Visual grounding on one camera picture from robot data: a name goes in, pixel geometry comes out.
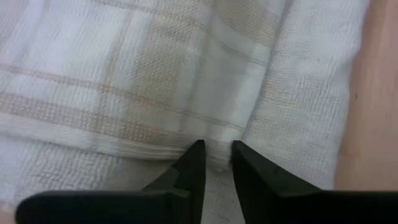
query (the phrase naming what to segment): white fabric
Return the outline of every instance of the white fabric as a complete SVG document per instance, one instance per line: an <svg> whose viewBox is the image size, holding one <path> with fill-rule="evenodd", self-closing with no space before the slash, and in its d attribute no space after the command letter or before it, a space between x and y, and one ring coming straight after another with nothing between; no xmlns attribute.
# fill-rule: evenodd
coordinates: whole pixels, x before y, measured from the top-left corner
<svg viewBox="0 0 398 224"><path fill-rule="evenodd" d="M226 165L253 110L285 1L3 0L0 131Z"/></svg>
<svg viewBox="0 0 398 224"><path fill-rule="evenodd" d="M293 1L244 142L293 174L333 187L361 45L364 0Z"/></svg>

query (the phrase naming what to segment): woven pattern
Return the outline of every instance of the woven pattern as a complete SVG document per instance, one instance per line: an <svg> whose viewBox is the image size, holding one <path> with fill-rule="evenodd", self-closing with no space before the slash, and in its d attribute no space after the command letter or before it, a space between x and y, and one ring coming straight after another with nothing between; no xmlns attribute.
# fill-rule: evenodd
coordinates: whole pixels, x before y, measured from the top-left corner
<svg viewBox="0 0 398 224"><path fill-rule="evenodd" d="M244 142L293 174L333 187L351 62L368 1L293 1Z"/></svg>
<svg viewBox="0 0 398 224"><path fill-rule="evenodd" d="M171 163L0 136L0 212L12 212L21 200L45 190L139 190ZM202 223L243 223L231 174L208 170Z"/></svg>
<svg viewBox="0 0 398 224"><path fill-rule="evenodd" d="M0 130L146 159L177 158L206 139L213 161L226 163L284 5L4 0Z"/></svg>

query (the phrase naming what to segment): folded towel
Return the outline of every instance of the folded towel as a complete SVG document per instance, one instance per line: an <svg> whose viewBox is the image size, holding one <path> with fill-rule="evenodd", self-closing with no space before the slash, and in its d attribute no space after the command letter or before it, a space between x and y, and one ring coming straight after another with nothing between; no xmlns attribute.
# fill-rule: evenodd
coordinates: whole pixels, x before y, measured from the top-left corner
<svg viewBox="0 0 398 224"><path fill-rule="evenodd" d="M292 1L245 143L293 174L333 187L351 64L369 1Z"/></svg>
<svg viewBox="0 0 398 224"><path fill-rule="evenodd" d="M44 190L139 190L172 161L124 159L38 140L0 136L0 213ZM243 223L232 173L208 170L203 223Z"/></svg>
<svg viewBox="0 0 398 224"><path fill-rule="evenodd" d="M226 165L285 1L4 0L0 131L123 157L205 139Z"/></svg>

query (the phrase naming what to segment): textured cloth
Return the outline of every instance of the textured cloth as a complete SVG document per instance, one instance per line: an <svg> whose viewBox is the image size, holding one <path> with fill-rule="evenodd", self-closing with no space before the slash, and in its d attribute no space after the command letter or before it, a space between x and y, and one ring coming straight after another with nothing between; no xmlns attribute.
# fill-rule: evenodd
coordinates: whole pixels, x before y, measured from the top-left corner
<svg viewBox="0 0 398 224"><path fill-rule="evenodd" d="M292 1L244 142L293 174L333 187L352 61L368 1Z"/></svg>
<svg viewBox="0 0 398 224"><path fill-rule="evenodd" d="M139 190L171 163L123 159L1 136L0 211L12 212L21 200L44 190ZM232 173L208 170L206 175L202 222L243 223Z"/></svg>
<svg viewBox="0 0 398 224"><path fill-rule="evenodd" d="M205 139L210 161L227 164L284 6L3 0L0 131L144 159L176 159Z"/></svg>
<svg viewBox="0 0 398 224"><path fill-rule="evenodd" d="M3 2L0 200L138 189L167 164L95 152L174 158L205 138L222 164L243 133L262 155L332 187L368 1L288 1L270 58L277 26L259 10L280 16L279 0ZM207 175L203 223L243 223L231 172Z"/></svg>

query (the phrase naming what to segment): plaid fabric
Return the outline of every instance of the plaid fabric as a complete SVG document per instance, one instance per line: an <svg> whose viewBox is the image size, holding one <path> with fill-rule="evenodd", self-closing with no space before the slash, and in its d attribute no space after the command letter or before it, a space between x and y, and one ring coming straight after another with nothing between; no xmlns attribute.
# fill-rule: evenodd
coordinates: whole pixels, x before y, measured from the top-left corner
<svg viewBox="0 0 398 224"><path fill-rule="evenodd" d="M285 1L3 0L0 131L145 159L243 135Z"/></svg>

